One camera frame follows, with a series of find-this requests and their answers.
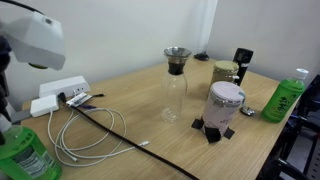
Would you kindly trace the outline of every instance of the white power strip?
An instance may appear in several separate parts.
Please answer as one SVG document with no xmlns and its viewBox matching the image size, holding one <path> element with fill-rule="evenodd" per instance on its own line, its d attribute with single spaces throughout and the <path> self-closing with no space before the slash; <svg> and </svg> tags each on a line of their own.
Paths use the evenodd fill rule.
<svg viewBox="0 0 320 180">
<path fill-rule="evenodd" d="M 49 95 L 59 95 L 64 93 L 66 97 L 74 96 L 82 92 L 90 91 L 90 86 L 83 76 L 76 76 L 72 78 L 62 79 L 40 85 L 39 97 L 46 97 Z"/>
</svg>

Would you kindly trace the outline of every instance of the white cable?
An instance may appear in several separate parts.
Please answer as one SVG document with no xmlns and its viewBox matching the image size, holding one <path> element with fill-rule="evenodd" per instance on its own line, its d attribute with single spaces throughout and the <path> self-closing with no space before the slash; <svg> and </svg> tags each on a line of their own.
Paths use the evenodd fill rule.
<svg viewBox="0 0 320 180">
<path fill-rule="evenodd" d="M 111 120 L 112 120 L 111 126 L 109 128 L 110 130 L 112 130 L 112 128 L 114 126 L 114 122 L 115 122 L 115 118 L 114 118 L 113 113 L 118 114 L 121 117 L 121 120 L 122 120 L 122 123 L 123 123 L 123 126 L 124 126 L 124 132 L 123 132 L 122 136 L 125 137 L 125 135 L 127 133 L 127 128 L 126 128 L 125 119 L 124 119 L 124 117 L 122 116 L 122 114 L 120 112 L 118 112 L 116 110 L 112 110 L 112 109 L 95 108 L 95 109 L 84 111 L 84 113 L 88 114 L 88 113 L 92 113 L 92 112 L 96 112 L 96 111 L 106 111 L 106 112 L 109 113 L 109 115 L 111 117 Z M 49 139 L 51 140 L 51 142 L 54 144 L 55 154 L 56 154 L 58 160 L 61 163 L 65 164 L 65 165 L 68 165 L 68 166 L 73 166 L 73 167 L 91 166 L 91 165 L 95 165 L 95 164 L 98 164 L 98 163 L 102 162 L 103 160 L 105 160 L 108 157 L 115 156 L 115 155 L 127 152 L 127 151 L 132 150 L 132 149 L 135 148 L 135 147 L 131 147 L 131 148 L 124 149 L 122 151 L 116 152 L 116 150 L 119 148 L 119 146 L 122 143 L 122 141 L 119 141 L 119 143 L 115 146 L 115 148 L 110 153 L 105 154 L 105 155 L 82 156 L 82 155 L 76 154 L 74 151 L 80 151 L 80 150 L 88 149 L 88 148 L 94 147 L 97 144 L 101 143 L 105 138 L 108 137 L 109 133 L 106 133 L 105 136 L 103 136 L 100 140 L 98 140 L 97 142 L 95 142 L 95 143 L 93 143 L 91 145 L 88 145 L 88 146 L 85 146 L 85 147 L 81 147 L 81 148 L 68 148 L 66 143 L 65 143 L 65 138 L 64 138 L 65 132 L 67 131 L 67 129 L 69 128 L 69 126 L 72 123 L 74 123 L 76 120 L 78 120 L 81 117 L 80 114 L 72 117 L 73 113 L 74 113 L 74 111 L 72 111 L 72 113 L 71 113 L 70 117 L 68 118 L 67 122 L 60 129 L 60 131 L 57 134 L 56 140 L 54 141 L 52 136 L 51 136 L 51 130 L 50 130 L 53 112 L 52 112 L 52 110 L 50 110 L 50 117 L 49 117 L 48 127 L 47 127 L 48 128 L 48 136 L 49 136 Z M 149 144 L 149 142 L 148 141 L 144 141 L 139 145 L 140 146 L 145 146 L 147 144 Z M 60 157 L 60 155 L 58 153 L 58 149 L 61 149 L 62 152 L 64 152 L 67 156 L 69 156 L 74 162 L 78 162 L 78 158 L 81 158 L 81 159 L 99 159 L 99 160 L 97 160 L 95 162 L 92 162 L 92 163 L 87 163 L 87 164 L 71 164 L 71 163 L 65 162 L 65 161 L 63 161 L 61 159 L 61 157 Z"/>
</svg>

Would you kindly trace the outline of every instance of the white charger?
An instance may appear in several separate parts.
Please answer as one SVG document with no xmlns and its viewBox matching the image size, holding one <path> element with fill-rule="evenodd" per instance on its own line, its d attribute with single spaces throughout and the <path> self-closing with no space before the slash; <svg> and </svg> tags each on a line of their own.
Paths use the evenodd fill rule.
<svg viewBox="0 0 320 180">
<path fill-rule="evenodd" d="M 56 95 L 49 95 L 31 102 L 30 114 L 32 117 L 38 117 L 50 111 L 59 109 L 58 99 Z"/>
</svg>

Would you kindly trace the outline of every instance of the green liquid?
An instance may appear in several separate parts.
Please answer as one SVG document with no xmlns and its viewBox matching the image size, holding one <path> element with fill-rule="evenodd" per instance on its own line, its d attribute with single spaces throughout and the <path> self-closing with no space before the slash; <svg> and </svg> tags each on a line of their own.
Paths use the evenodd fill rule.
<svg viewBox="0 0 320 180">
<path fill-rule="evenodd" d="M 0 169 L 12 179 L 57 180 L 61 166 L 50 156 L 38 136 L 29 128 L 12 126 L 0 146 Z"/>
<path fill-rule="evenodd" d="M 301 80 L 285 79 L 281 81 L 268 104 L 264 107 L 262 117 L 269 122 L 281 122 L 304 90 L 305 85 Z"/>
</svg>

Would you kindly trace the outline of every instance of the white wall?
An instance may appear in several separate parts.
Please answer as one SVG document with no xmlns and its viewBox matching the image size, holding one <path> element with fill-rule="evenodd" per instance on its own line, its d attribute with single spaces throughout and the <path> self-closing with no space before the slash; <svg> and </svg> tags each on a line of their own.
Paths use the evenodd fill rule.
<svg viewBox="0 0 320 180">
<path fill-rule="evenodd" d="M 39 85 L 77 75 L 90 82 L 165 62 L 163 50 L 206 48 L 217 0 L 20 0 L 63 24 L 67 61 L 63 70 L 37 70 L 12 56 L 6 74 L 9 100 L 20 109 L 37 98 Z M 10 22 L 30 13 L 0 4 Z"/>
<path fill-rule="evenodd" d="M 254 51 L 249 70 L 281 80 L 298 68 L 320 71 L 320 1 L 221 0 L 207 53 L 232 60 L 238 47 Z"/>
</svg>

